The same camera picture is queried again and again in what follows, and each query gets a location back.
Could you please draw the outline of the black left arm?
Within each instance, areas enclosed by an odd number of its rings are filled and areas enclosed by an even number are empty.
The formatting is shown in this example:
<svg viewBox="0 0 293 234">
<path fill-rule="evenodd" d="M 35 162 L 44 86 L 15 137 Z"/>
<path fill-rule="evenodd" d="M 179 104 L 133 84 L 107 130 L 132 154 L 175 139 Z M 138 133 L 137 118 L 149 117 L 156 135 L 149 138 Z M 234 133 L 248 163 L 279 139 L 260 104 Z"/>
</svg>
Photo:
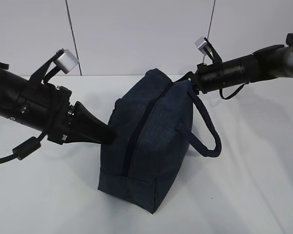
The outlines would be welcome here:
<svg viewBox="0 0 293 234">
<path fill-rule="evenodd" d="M 0 68 L 0 116 L 38 131 L 45 130 L 50 111 L 55 107 L 47 139 L 57 144 L 90 142 L 111 144 L 116 133 L 93 116 L 81 102 L 71 105 L 71 90 L 39 83 L 35 89 L 29 81 Z"/>
</svg>

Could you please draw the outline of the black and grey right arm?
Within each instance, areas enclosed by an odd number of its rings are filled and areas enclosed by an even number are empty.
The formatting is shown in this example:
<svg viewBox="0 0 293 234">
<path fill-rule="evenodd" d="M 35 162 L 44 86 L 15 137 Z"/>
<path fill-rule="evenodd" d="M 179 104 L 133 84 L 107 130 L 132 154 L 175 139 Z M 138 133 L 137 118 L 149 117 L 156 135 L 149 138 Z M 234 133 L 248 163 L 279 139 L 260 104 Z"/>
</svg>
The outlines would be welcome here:
<svg viewBox="0 0 293 234">
<path fill-rule="evenodd" d="M 208 56 L 212 64 L 197 65 L 196 72 L 188 72 L 197 92 L 204 94 L 222 91 L 235 85 L 246 85 L 276 78 L 293 78 L 293 34 L 286 36 L 285 44 L 277 44 L 257 50 L 249 55 L 222 61 L 220 55 L 206 37 L 195 43 L 198 50 Z"/>
</svg>

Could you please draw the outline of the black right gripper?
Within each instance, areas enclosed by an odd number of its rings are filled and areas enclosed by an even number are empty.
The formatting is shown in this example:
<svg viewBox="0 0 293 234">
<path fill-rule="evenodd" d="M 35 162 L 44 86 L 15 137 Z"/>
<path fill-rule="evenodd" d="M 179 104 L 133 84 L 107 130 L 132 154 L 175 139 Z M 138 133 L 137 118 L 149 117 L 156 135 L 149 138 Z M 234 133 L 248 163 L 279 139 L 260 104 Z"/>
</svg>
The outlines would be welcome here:
<svg viewBox="0 0 293 234">
<path fill-rule="evenodd" d="M 207 69 L 207 65 L 205 63 L 197 64 L 197 70 L 194 72 L 190 72 L 189 79 L 191 81 L 193 90 L 195 94 L 207 94 L 208 84 L 205 80 L 205 71 Z"/>
</svg>

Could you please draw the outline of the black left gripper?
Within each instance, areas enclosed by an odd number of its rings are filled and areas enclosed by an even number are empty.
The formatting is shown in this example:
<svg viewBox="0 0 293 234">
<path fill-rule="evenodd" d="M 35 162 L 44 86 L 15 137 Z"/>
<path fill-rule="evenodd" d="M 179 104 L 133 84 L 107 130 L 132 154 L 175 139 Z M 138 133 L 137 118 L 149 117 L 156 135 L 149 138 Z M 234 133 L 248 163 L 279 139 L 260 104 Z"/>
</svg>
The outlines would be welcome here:
<svg viewBox="0 0 293 234">
<path fill-rule="evenodd" d="M 66 126 L 65 112 L 71 94 L 69 89 L 63 86 L 57 89 L 50 83 L 40 84 L 35 90 L 25 88 L 17 98 L 17 122 L 45 132 L 47 139 L 57 144 L 64 144 L 64 135 L 67 143 L 113 143 L 116 133 L 79 101 L 70 106 Z"/>
</svg>

